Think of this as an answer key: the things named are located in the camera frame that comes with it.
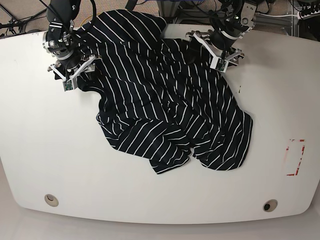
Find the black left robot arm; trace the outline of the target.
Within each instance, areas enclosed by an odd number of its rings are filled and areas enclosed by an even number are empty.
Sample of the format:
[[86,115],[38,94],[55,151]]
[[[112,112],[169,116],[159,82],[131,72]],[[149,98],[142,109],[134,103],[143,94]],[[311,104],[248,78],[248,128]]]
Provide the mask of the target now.
[[231,50],[234,42],[255,26],[257,4],[252,0],[221,0],[218,10],[208,11],[213,33],[209,39],[221,51]]

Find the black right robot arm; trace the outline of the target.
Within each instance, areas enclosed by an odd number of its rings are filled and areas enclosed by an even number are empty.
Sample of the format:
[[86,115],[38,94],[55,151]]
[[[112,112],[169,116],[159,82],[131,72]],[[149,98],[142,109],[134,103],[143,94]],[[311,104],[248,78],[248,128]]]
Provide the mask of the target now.
[[80,3],[79,0],[51,0],[46,7],[49,27],[43,35],[42,47],[56,58],[56,62],[48,67],[49,71],[71,72],[80,66],[80,37],[74,30]]

